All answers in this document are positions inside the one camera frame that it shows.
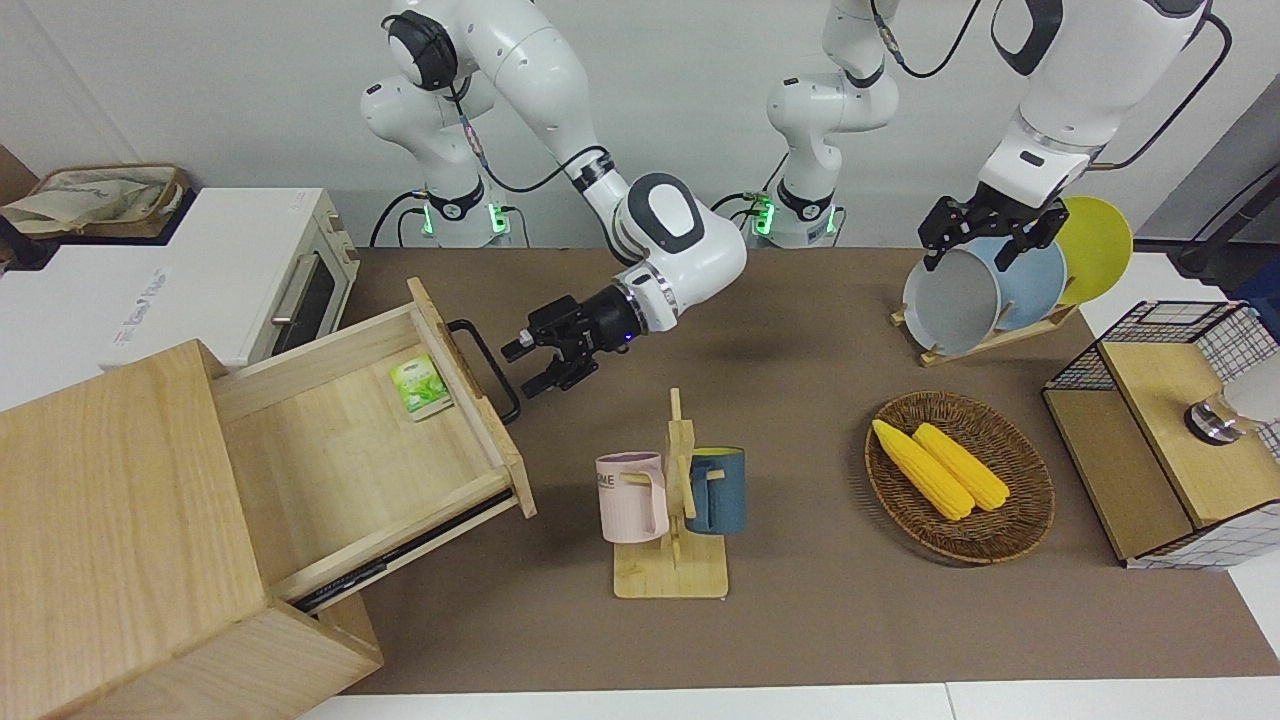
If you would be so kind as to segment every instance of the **oven window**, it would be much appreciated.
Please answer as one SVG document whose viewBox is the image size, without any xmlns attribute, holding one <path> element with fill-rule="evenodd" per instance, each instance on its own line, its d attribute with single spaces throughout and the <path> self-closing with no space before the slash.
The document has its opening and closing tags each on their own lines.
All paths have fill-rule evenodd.
<svg viewBox="0 0 1280 720">
<path fill-rule="evenodd" d="M 302 295 L 302 305 L 298 307 L 297 318 L 293 323 L 280 328 L 279 337 L 275 338 L 275 347 L 271 355 L 293 350 L 300 345 L 311 342 L 320 337 L 320 325 L 324 323 L 325 310 L 333 300 L 334 279 L 324 259 L 316 263 L 315 274 L 311 283 Z"/>
</svg>

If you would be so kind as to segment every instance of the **yellow corn cob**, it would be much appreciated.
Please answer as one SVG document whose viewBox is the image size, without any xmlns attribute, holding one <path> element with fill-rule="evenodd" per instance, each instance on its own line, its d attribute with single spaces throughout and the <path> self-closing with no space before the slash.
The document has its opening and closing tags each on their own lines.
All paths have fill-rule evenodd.
<svg viewBox="0 0 1280 720">
<path fill-rule="evenodd" d="M 893 464 L 943 518 L 960 520 L 973 512 L 969 491 L 914 439 L 883 420 L 873 420 L 872 428 Z"/>
<path fill-rule="evenodd" d="M 924 423 L 911 437 L 943 468 L 951 470 L 955 479 L 960 480 L 960 484 L 973 496 L 978 507 L 995 510 L 1009 500 L 1009 486 L 963 445 L 947 437 L 937 427 Z"/>
</svg>

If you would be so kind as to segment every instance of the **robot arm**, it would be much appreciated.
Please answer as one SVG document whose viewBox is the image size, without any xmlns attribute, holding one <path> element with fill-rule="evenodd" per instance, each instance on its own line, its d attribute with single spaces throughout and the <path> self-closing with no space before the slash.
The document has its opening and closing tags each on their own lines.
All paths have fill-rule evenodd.
<svg viewBox="0 0 1280 720">
<path fill-rule="evenodd" d="M 878 6 L 892 17 L 897 0 Z M 844 163 L 827 137 L 883 127 L 897 111 L 870 0 L 832 0 L 822 47 L 841 72 L 787 78 L 769 95 L 769 122 L 787 141 L 787 160 L 755 232 L 780 247 L 808 247 L 827 232 Z"/>
<path fill-rule="evenodd" d="M 1210 0 L 1024 0 L 1032 29 L 997 50 L 1030 81 L 968 202 L 942 197 L 920 224 L 933 269 L 975 237 L 1011 237 L 996 259 L 1046 247 L 1066 222 L 1061 191 L 1115 137 L 1201 27 Z"/>
<path fill-rule="evenodd" d="M 525 383 L 526 396 L 568 389 L 595 372 L 596 351 L 622 352 L 639 334 L 669 331 L 741 274 L 746 247 L 732 222 L 672 176 L 650 173 L 631 184 L 617 172 L 591 123 L 586 70 L 536 5 L 397 0 L 393 12 L 388 33 L 404 77 L 438 94 L 475 73 L 489 78 L 563 167 L 614 254 L 634 263 L 585 302 L 564 296 L 529 315 L 529 328 L 503 355 L 515 360 L 545 346 L 556 357 Z M 484 165 L 479 140 L 466 119 L 463 126 Z"/>
<path fill-rule="evenodd" d="M 493 83 L 480 77 L 460 92 L 468 117 L 492 109 L 497 97 Z M 442 247 L 483 247 L 495 238 L 490 208 L 506 205 L 507 199 L 467 147 L 453 102 L 397 74 L 366 90 L 360 110 L 374 135 L 417 160 L 426 190 L 424 210 Z"/>
</svg>

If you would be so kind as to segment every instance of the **green indicator light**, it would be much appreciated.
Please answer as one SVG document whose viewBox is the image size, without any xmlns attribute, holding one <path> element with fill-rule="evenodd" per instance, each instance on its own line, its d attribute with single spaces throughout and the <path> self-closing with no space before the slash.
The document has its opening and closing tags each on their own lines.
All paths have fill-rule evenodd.
<svg viewBox="0 0 1280 720">
<path fill-rule="evenodd" d="M 760 202 L 764 208 L 755 217 L 755 234 L 768 237 L 769 231 L 773 229 L 773 201 L 765 197 Z"/>
<path fill-rule="evenodd" d="M 493 222 L 493 232 L 495 234 L 507 234 L 511 229 L 511 224 L 507 223 L 507 214 L 497 205 L 489 204 L 489 219 Z"/>
</svg>

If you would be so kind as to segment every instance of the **woven basket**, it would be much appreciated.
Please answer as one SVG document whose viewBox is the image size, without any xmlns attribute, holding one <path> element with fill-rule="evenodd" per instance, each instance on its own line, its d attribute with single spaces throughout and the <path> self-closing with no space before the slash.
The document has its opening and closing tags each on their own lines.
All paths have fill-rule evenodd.
<svg viewBox="0 0 1280 720">
<path fill-rule="evenodd" d="M 876 497 L 909 536 L 947 557 L 989 565 L 1021 557 L 1053 524 L 1053 483 L 1023 433 L 991 407 L 951 392 L 904 395 L 876 418 L 911 434 L 933 423 L 1009 486 L 1009 500 L 991 512 L 974 509 L 960 521 L 938 514 L 890 460 L 873 430 L 867 432 L 867 474 Z"/>
</svg>

